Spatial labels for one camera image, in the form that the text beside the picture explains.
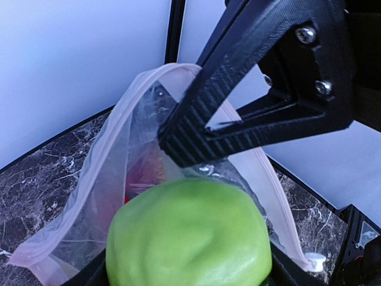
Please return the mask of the clear zip top bag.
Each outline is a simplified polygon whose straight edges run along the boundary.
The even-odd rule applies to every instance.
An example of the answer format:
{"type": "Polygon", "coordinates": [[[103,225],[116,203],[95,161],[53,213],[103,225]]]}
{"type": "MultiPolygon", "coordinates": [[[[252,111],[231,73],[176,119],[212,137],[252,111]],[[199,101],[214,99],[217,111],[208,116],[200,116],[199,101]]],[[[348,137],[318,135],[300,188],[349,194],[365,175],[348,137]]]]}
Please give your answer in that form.
{"type": "Polygon", "coordinates": [[[61,285],[104,248],[110,222],[125,201],[165,181],[204,178],[245,191],[263,216],[270,241],[302,270],[307,264],[276,172],[261,148],[180,168],[157,142],[159,126],[200,68],[166,64],[136,76],[93,142],[62,212],[21,243],[9,264],[43,285],[61,285]]]}

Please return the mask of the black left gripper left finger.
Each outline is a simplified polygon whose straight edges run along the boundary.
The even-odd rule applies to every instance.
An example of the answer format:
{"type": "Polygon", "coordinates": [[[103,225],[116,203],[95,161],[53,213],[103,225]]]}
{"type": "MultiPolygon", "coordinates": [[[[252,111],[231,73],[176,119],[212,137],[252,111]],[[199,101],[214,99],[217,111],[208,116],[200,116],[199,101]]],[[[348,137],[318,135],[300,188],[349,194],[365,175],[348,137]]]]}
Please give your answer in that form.
{"type": "Polygon", "coordinates": [[[64,283],[64,286],[107,286],[109,285],[105,262],[98,266],[87,266],[83,271],[64,283]]]}

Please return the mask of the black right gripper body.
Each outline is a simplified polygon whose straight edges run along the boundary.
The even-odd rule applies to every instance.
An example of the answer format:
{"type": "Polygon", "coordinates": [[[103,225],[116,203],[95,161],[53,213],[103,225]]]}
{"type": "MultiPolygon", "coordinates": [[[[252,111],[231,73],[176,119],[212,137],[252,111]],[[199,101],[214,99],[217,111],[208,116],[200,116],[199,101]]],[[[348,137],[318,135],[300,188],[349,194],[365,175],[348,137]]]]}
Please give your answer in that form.
{"type": "Polygon", "coordinates": [[[304,1],[260,60],[272,86],[258,121],[276,134],[380,129],[380,2],[304,1]]]}

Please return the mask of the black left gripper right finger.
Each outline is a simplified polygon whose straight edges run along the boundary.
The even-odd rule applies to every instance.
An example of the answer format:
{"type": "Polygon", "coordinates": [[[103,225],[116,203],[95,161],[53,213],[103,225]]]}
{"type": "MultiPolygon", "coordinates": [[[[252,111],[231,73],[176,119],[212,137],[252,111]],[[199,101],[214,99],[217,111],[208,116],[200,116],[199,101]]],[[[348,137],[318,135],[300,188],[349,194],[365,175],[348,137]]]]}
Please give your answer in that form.
{"type": "Polygon", "coordinates": [[[285,253],[274,244],[270,244],[272,269],[268,277],[261,283],[263,286],[325,286],[317,278],[304,272],[285,253]]]}

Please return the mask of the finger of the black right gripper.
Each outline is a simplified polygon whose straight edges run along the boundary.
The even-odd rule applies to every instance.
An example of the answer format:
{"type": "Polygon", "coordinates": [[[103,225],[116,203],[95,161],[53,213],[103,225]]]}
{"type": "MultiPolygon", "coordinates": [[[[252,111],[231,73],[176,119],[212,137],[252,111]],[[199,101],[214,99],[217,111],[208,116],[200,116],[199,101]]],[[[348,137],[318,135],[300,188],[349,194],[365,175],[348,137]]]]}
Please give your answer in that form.
{"type": "Polygon", "coordinates": [[[184,165],[217,160],[255,147],[334,132],[353,121],[351,102],[291,101],[260,98],[244,107],[243,119],[234,119],[219,130],[205,125],[222,101],[201,100],[192,104],[185,116],[184,165]]]}
{"type": "Polygon", "coordinates": [[[201,71],[158,132],[161,149],[184,165],[185,116],[201,100],[222,101],[294,25],[309,19],[304,1],[231,1],[200,58],[201,71]]]}

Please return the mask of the green chayote front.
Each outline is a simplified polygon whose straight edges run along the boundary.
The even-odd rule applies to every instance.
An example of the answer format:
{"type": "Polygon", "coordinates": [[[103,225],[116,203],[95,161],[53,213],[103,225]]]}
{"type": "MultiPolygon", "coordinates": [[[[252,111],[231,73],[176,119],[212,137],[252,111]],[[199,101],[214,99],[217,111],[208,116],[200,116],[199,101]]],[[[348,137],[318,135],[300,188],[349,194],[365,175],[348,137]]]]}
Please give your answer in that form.
{"type": "Polygon", "coordinates": [[[110,285],[260,285],[272,259],[267,226],[248,194],[185,179],[118,210],[105,266],[110,285]]]}

